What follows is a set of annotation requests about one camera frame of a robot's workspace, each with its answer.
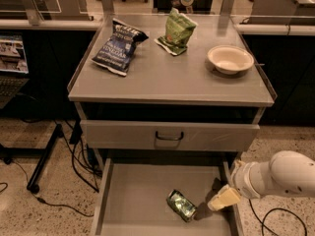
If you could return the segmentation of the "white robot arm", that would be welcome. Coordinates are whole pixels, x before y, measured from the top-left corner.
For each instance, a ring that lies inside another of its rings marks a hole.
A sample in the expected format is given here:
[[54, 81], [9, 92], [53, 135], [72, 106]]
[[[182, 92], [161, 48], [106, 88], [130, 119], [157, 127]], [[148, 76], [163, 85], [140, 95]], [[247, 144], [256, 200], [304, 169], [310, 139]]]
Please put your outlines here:
[[208, 208], [218, 211], [238, 204], [241, 198], [252, 200], [269, 195], [314, 197], [315, 161], [292, 150], [279, 151], [265, 162], [237, 160], [231, 183], [210, 199]]

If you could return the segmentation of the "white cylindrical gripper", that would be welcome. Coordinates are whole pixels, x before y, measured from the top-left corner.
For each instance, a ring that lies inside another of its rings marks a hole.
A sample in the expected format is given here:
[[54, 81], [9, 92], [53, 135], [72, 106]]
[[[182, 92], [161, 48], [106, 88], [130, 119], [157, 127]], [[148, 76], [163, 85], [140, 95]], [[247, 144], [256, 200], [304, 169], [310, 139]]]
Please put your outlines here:
[[259, 193], [262, 187], [260, 163], [245, 163], [239, 159], [235, 160], [231, 180], [235, 189], [228, 184], [223, 186], [208, 202], [210, 210], [219, 211], [225, 207], [236, 205], [240, 202], [241, 196], [247, 199], [260, 199], [262, 197]]

